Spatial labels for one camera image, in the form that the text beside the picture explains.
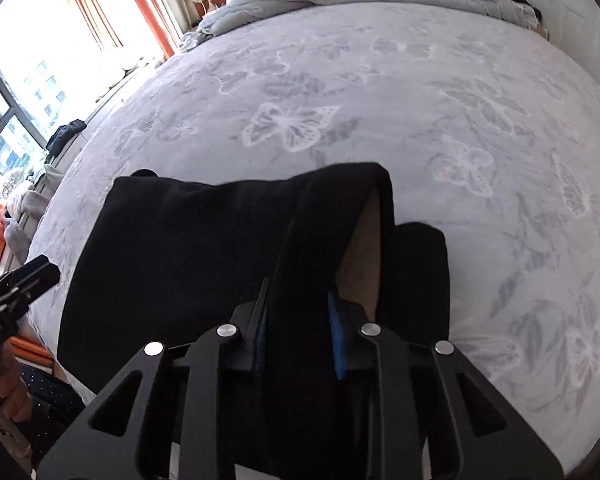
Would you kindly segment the left hand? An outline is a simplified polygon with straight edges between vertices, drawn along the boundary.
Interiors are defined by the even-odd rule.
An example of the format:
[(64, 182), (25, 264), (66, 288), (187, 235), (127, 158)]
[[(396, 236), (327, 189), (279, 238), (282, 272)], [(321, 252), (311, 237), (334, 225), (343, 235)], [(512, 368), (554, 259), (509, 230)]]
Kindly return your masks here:
[(14, 422), (25, 422), (31, 417), (33, 402), (9, 341), (3, 344), (2, 359), (4, 370), (0, 375), (0, 399), (3, 412)]

